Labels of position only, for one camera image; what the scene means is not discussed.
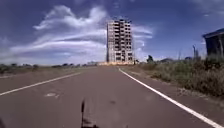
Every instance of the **shrub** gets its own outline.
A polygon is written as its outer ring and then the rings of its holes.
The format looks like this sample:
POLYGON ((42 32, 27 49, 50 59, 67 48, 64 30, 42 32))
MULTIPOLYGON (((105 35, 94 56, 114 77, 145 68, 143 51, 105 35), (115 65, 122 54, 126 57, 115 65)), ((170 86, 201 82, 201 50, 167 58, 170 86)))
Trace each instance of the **shrub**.
POLYGON ((157 66, 157 63, 156 62, 150 62, 150 63, 147 63, 147 64, 143 64, 142 65, 142 68, 145 69, 145 70, 154 70, 157 66))
POLYGON ((169 73, 166 72, 154 72, 151 75, 152 78, 158 78, 161 80, 164 80, 166 82, 170 82, 171 81, 171 75, 169 73))

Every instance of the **sky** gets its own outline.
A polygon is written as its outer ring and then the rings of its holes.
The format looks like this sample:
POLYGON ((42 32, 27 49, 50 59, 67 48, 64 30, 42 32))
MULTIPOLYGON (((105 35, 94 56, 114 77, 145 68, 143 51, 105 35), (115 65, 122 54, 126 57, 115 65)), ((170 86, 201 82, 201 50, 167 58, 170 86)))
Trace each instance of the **sky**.
POLYGON ((106 23, 132 21, 136 58, 206 55, 202 35, 224 27, 223 0, 1 0, 0 63, 106 59, 106 23))

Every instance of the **road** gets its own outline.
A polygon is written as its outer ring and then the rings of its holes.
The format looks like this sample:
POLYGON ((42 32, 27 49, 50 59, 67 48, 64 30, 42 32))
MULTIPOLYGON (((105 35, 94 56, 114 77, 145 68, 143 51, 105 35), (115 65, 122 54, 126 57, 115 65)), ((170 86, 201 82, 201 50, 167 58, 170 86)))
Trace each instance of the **road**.
POLYGON ((117 67, 63 76, 0 79, 0 118, 6 128, 80 128, 83 99, 85 117, 100 128, 212 128, 117 67))

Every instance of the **white lane marking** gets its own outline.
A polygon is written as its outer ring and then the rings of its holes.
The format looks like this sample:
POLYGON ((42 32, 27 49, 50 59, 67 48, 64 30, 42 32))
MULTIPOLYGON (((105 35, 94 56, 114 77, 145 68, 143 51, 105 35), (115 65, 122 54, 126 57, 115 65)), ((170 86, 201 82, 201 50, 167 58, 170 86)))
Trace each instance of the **white lane marking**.
POLYGON ((141 84, 141 85, 145 86, 146 88, 150 89, 150 90, 153 91, 154 93, 160 95, 160 96, 163 97, 164 99, 166 99, 166 100, 170 101, 171 103, 175 104, 176 106, 180 107, 181 109, 183 109, 183 110, 187 111, 188 113, 194 115, 195 117, 199 118, 199 119, 202 120, 203 122, 205 122, 205 123, 211 125, 212 127, 214 127, 214 128, 224 128, 223 126, 221 126, 221 125, 217 124, 216 122, 214 122, 214 121, 208 119, 207 117, 205 117, 205 116, 203 116, 203 115, 197 113, 196 111, 194 111, 194 110, 192 110, 192 109, 190 109, 190 108, 184 106, 183 104, 181 104, 181 103, 179 103, 179 102, 177 102, 177 101, 171 99, 170 97, 168 97, 168 96, 166 96, 165 94, 163 94, 163 93, 161 93, 161 92, 155 90, 154 88, 148 86, 147 84, 145 84, 145 83, 143 83, 143 82, 141 82, 141 81, 135 79, 134 77, 132 77, 132 76, 130 76, 129 74, 127 74, 126 72, 122 71, 121 69, 119 69, 119 71, 122 72, 123 74, 125 74, 126 76, 128 76, 129 78, 133 79, 134 81, 138 82, 139 84, 141 84))
POLYGON ((56 81, 56 80, 72 77, 72 76, 75 76, 75 75, 78 75, 78 74, 80 74, 80 73, 70 74, 70 75, 66 75, 66 76, 62 76, 62 77, 57 77, 57 78, 50 79, 50 80, 47 80, 47 81, 42 81, 42 82, 38 82, 38 83, 35 83, 35 84, 31 84, 31 85, 28 85, 28 86, 25 86, 25 87, 22 87, 22 88, 13 89, 13 90, 10 90, 10 91, 7 91, 7 92, 0 93, 0 96, 10 94, 10 93, 13 93, 13 92, 17 92, 17 91, 21 91, 21 90, 24 90, 24 89, 27 89, 27 88, 35 87, 35 86, 38 86, 38 85, 46 84, 46 83, 53 82, 53 81, 56 81))

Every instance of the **roadside vegetation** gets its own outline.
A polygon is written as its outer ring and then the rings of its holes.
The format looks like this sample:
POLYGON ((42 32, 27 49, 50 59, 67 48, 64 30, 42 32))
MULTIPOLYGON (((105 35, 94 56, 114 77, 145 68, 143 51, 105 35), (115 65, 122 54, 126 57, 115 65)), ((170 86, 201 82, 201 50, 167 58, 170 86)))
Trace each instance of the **roadside vegetation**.
POLYGON ((10 64, 10 65, 0 64, 0 75, 20 74, 20 73, 26 73, 26 72, 36 72, 36 71, 45 71, 45 70, 69 69, 69 68, 76 68, 76 67, 80 67, 80 65, 67 64, 67 63, 62 65, 53 65, 53 66, 42 66, 37 64, 18 65, 16 63, 10 64))
POLYGON ((153 61, 152 56, 149 56, 147 63, 141 63, 137 67, 147 71, 152 78, 224 98, 223 57, 213 55, 204 60, 196 56, 194 58, 186 57, 184 60, 166 58, 161 61, 153 61))

